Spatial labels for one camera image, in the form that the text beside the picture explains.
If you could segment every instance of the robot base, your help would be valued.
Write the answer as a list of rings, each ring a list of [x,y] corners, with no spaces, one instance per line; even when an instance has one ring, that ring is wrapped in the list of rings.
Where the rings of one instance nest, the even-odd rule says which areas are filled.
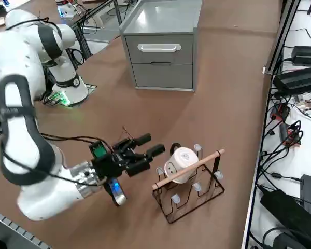
[[[64,99],[62,99],[61,104],[64,106],[75,105],[83,100],[85,100],[88,96],[88,88],[84,84],[81,77],[79,77],[80,84],[78,87],[59,87],[58,85],[54,85],[52,88],[53,92],[60,93]]]

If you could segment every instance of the drawer cabinet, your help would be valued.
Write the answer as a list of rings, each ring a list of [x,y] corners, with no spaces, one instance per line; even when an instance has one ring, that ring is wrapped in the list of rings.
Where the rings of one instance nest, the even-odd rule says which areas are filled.
[[[140,0],[120,25],[138,89],[196,90],[202,0]]]

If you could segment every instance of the drawer handle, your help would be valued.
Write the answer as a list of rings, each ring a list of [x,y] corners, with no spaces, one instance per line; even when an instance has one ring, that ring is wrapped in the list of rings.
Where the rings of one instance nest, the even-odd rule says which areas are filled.
[[[173,53],[181,50],[180,44],[138,44],[138,49],[142,52],[162,52]]]
[[[171,66],[171,62],[151,62],[152,66]]]

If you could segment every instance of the white mug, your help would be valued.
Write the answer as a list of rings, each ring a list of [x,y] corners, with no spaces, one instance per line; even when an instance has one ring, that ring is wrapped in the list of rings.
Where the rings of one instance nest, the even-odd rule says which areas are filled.
[[[167,177],[171,176],[197,162],[198,157],[193,150],[185,147],[177,148],[169,161],[167,161],[165,164],[165,174]],[[173,182],[179,184],[185,183],[193,174],[193,172],[194,170],[191,170],[188,173],[174,179]]]

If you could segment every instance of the robotic arm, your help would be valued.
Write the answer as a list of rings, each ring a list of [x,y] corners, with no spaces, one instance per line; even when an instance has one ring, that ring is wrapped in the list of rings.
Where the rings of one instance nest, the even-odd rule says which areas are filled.
[[[135,154],[133,149],[151,140],[150,135],[123,140],[109,151],[101,142],[94,143],[94,159],[68,169],[61,150],[45,141],[38,131],[34,99],[45,90],[42,64],[50,61],[54,64],[50,67],[54,77],[63,79],[57,88],[76,99],[83,96],[80,92],[85,85],[64,53],[64,48],[73,42],[73,33],[67,26],[58,25],[56,29],[40,21],[20,25],[34,20],[34,16],[25,11],[18,15],[17,11],[20,12],[13,10],[7,15],[8,30],[0,33],[0,114],[1,170],[8,181],[21,186],[18,207],[31,220],[46,219],[101,186],[116,205],[123,204],[126,197],[117,177],[122,171],[133,176],[149,169],[153,157],[165,151],[163,145]]]

